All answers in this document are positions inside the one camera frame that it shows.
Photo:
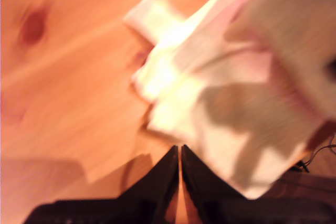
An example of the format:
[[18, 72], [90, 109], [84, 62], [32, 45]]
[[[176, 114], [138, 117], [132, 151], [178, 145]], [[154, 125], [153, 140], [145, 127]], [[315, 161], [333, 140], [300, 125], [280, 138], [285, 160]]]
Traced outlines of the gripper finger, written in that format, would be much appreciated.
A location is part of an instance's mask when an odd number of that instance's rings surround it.
[[327, 76], [330, 80], [336, 81], [336, 60], [327, 64]]
[[243, 199], [243, 196], [221, 178], [215, 175], [207, 165], [187, 145], [181, 148], [182, 176], [187, 191], [203, 223], [249, 223], [239, 212], [224, 209], [224, 201]]
[[117, 223], [165, 223], [166, 210], [179, 184], [179, 153], [173, 146], [137, 183], [119, 196]]

